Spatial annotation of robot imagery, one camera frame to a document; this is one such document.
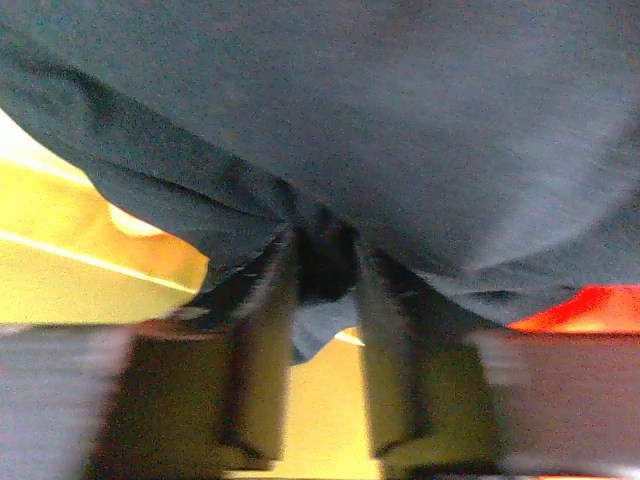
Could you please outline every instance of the red object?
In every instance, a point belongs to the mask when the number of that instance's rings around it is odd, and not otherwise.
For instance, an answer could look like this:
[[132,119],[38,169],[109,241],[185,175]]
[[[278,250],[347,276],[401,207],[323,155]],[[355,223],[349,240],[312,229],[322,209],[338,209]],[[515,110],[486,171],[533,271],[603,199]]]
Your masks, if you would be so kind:
[[521,332],[640,333],[640,285],[591,286],[510,326]]

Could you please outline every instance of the dark gray fabric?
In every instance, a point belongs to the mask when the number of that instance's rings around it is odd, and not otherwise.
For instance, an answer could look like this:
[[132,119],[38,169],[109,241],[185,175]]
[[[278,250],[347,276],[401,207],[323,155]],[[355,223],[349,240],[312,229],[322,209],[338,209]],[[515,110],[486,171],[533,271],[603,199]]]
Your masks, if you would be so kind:
[[337,302],[298,309],[293,322],[294,364],[313,358],[336,333],[357,323],[358,313],[351,295]]
[[639,281],[635,2],[5,0],[0,15],[0,107],[216,266],[325,206],[503,324]]

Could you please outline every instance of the blurred object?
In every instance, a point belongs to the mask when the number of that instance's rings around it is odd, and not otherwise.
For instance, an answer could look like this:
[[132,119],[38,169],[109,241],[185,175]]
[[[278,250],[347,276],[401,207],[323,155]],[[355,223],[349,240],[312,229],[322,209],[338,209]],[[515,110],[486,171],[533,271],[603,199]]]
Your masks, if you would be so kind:
[[31,328],[31,325],[0,325],[0,337],[15,335]]
[[569,302],[510,327],[521,332],[640,333],[640,286],[590,286]]
[[0,478],[78,478],[125,365],[127,327],[0,337]]
[[293,361],[300,364],[312,359],[333,338],[348,343],[362,343],[355,331],[345,331],[358,323],[352,294],[337,302],[300,306],[293,323]]
[[640,337],[478,332],[502,471],[638,477]]
[[280,459],[297,299],[287,238],[232,329],[132,327],[140,335],[87,479],[218,478]]
[[129,215],[124,210],[120,210],[115,205],[109,205],[109,215],[111,221],[118,230],[131,237],[155,237],[158,235],[168,235],[159,228],[149,225],[146,222]]
[[357,253],[372,456],[399,476],[495,473],[499,440],[482,366],[450,328],[464,312],[426,285],[392,286],[393,263],[363,245]]
[[538,480],[615,480],[614,477],[538,477]]
[[152,229],[138,223],[123,234],[87,177],[1,111],[0,145],[0,323],[142,321],[198,292],[206,257],[170,235],[141,236]]
[[358,347],[364,347],[364,343],[362,343],[362,340],[360,340],[357,335],[348,333],[346,331],[345,332],[336,333],[336,336],[334,338],[336,340],[340,340],[342,342],[350,343],[351,345],[356,345]]

